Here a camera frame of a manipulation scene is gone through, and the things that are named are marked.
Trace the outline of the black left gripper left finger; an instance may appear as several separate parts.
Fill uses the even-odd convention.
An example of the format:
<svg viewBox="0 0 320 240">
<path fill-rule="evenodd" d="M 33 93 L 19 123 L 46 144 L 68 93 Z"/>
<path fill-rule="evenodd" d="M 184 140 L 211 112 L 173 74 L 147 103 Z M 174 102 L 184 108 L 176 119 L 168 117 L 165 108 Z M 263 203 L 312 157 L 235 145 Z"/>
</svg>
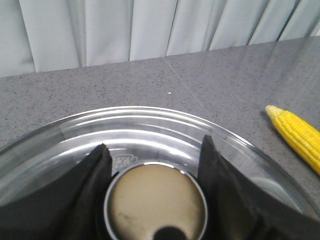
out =
<svg viewBox="0 0 320 240">
<path fill-rule="evenodd" d="M 98 145 L 39 190 L 0 208 L 2 240 L 108 240 L 103 204 L 112 157 Z"/>
</svg>

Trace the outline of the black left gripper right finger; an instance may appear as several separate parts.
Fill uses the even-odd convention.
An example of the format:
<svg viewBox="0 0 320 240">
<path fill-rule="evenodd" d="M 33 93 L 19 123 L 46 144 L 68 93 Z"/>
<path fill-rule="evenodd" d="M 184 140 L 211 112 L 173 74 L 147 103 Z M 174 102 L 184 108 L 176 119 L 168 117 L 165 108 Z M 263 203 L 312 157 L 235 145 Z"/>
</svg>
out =
<svg viewBox="0 0 320 240">
<path fill-rule="evenodd" d="M 208 207 L 206 240 L 318 240 L 320 223 L 275 199 L 202 140 L 197 181 Z"/>
</svg>

